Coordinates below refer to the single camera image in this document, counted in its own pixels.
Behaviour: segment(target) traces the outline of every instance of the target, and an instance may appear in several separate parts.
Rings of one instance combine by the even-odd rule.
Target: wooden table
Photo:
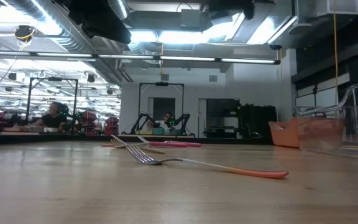
[[[358,223],[358,159],[238,145],[152,155],[290,171],[272,180],[146,166],[99,143],[0,146],[0,223]]]

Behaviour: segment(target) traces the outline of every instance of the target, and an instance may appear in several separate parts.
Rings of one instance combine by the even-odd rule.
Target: person
[[[58,128],[58,131],[63,131],[67,124],[67,117],[62,115],[61,112],[67,108],[66,105],[53,102],[49,106],[49,114],[44,115],[41,119],[36,121],[34,126],[44,126],[47,128]]]
[[[170,120],[173,118],[173,114],[171,112],[166,112],[165,113],[165,116],[163,118],[162,121],[156,121],[156,123],[159,123],[160,124],[160,127],[163,128],[163,129],[169,129],[169,128],[172,128],[170,127],[169,125],[169,122]],[[151,121],[149,121],[147,123],[147,126],[152,129],[153,128],[153,123]]]

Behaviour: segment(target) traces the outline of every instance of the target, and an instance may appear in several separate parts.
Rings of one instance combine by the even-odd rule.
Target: orange bin
[[[294,147],[299,149],[298,123],[296,118],[290,122],[269,122],[275,146]]]

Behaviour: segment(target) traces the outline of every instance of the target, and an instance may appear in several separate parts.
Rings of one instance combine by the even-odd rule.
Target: orange-handled fork
[[[194,160],[190,160],[190,159],[174,158],[174,159],[165,159],[162,161],[158,161],[158,160],[155,160],[155,159],[151,158],[150,156],[148,156],[146,153],[144,153],[142,150],[140,150],[139,147],[137,147],[136,145],[128,144],[126,146],[126,148],[129,151],[129,153],[136,160],[138,160],[141,163],[146,164],[146,165],[161,165],[164,162],[173,162],[173,161],[189,162],[192,164],[199,164],[199,165],[212,167],[212,168],[219,169],[219,170],[225,171],[225,172],[232,172],[235,174],[250,175],[250,176],[254,176],[254,177],[273,178],[273,179],[282,179],[289,174],[288,171],[256,171],[256,170],[236,169],[236,168],[232,168],[232,167],[220,166],[220,165],[216,165],[216,164],[199,162],[199,161],[194,161]]]

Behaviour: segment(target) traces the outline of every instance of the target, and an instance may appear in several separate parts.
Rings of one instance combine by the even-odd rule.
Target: desk
[[[101,143],[0,146],[0,223],[358,223],[358,159],[241,145],[152,155],[290,171],[272,180],[146,166]]]

